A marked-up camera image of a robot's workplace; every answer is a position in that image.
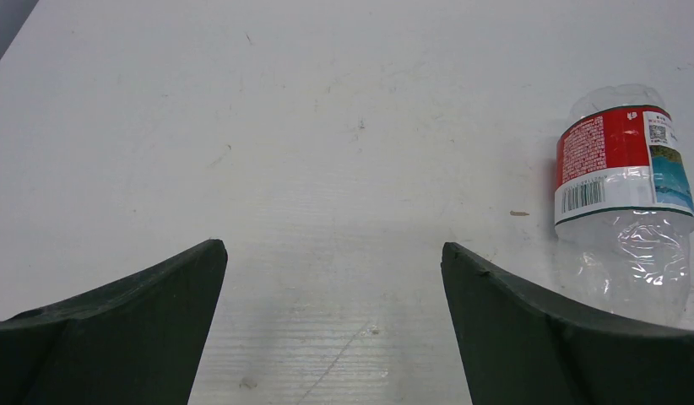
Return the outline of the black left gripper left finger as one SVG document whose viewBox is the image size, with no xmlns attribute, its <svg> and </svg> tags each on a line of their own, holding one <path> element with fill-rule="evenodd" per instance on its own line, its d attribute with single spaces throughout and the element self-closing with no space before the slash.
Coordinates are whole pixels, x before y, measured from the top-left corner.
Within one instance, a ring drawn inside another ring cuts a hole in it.
<svg viewBox="0 0 694 405">
<path fill-rule="evenodd" d="M 224 282 L 211 239 L 0 321 L 0 404 L 185 404 Z"/>
</svg>

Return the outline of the red label clear bottle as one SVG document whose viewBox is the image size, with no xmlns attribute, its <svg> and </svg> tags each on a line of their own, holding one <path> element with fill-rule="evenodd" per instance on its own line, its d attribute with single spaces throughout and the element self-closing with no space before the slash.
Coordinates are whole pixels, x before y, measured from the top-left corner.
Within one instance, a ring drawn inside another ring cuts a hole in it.
<svg viewBox="0 0 694 405">
<path fill-rule="evenodd" d="M 556 144 L 555 183 L 560 292 L 677 325 L 691 291 L 694 202 L 659 93 L 622 84 L 578 100 Z"/>
</svg>

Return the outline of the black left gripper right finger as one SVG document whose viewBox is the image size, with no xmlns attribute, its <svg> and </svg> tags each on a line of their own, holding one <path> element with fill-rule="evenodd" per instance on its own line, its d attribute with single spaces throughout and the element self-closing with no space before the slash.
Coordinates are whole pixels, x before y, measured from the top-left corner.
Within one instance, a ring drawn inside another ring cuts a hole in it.
<svg viewBox="0 0 694 405">
<path fill-rule="evenodd" d="M 694 331 L 610 314 L 448 242 L 442 281 L 474 404 L 694 404 Z"/>
</svg>

